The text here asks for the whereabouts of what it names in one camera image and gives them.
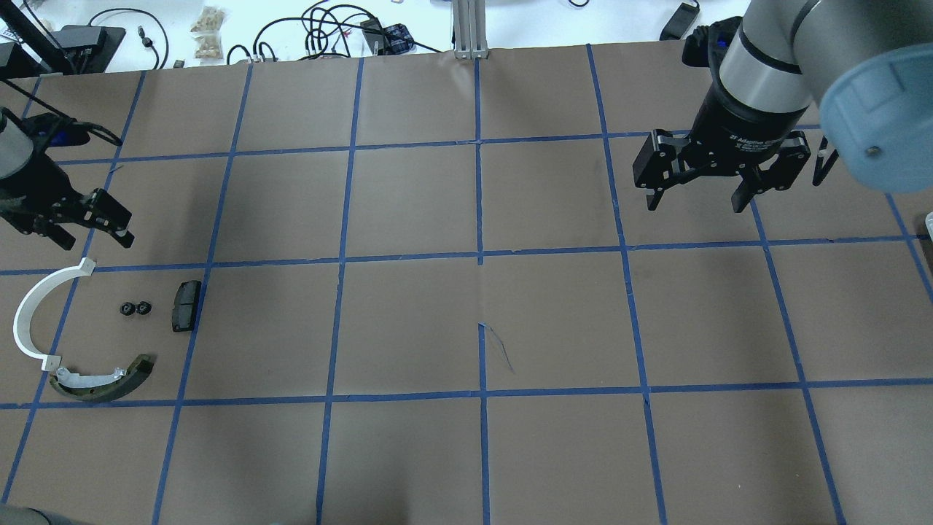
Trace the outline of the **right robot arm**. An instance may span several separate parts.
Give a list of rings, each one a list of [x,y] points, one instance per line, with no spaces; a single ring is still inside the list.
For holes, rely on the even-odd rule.
[[[812,156],[797,124],[813,104],[824,134],[813,185],[844,162],[867,188],[929,189],[931,19],[929,1],[753,1],[697,28],[681,60],[711,86],[689,133],[655,129],[634,160],[647,209],[700,177],[738,177],[736,213],[790,189]]]

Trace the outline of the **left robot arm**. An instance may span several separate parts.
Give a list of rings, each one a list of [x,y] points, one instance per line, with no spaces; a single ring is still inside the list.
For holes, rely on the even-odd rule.
[[[92,122],[47,112],[20,119],[6,107],[1,122],[1,216],[23,235],[47,237],[64,250],[76,239],[63,224],[103,230],[129,249],[131,212],[103,188],[77,192],[67,173],[47,156],[51,147],[86,145],[91,136],[114,146],[116,134]]]

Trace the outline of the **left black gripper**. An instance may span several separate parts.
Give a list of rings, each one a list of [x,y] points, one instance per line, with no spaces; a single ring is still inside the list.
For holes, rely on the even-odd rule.
[[[129,230],[131,212],[103,188],[77,192],[64,170],[47,157],[34,157],[2,177],[1,215],[23,235],[47,237],[70,252],[76,237],[63,224],[102,230],[123,248],[136,237]]]

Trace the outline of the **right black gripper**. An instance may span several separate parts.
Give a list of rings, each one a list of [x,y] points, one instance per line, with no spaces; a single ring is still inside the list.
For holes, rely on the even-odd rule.
[[[809,149],[781,150],[787,139],[800,139],[794,128],[805,109],[772,113],[753,109],[714,81],[686,136],[655,129],[633,161],[633,182],[649,190],[647,209],[655,211],[667,189],[700,176],[739,176],[732,209],[740,214],[756,196],[789,189]]]

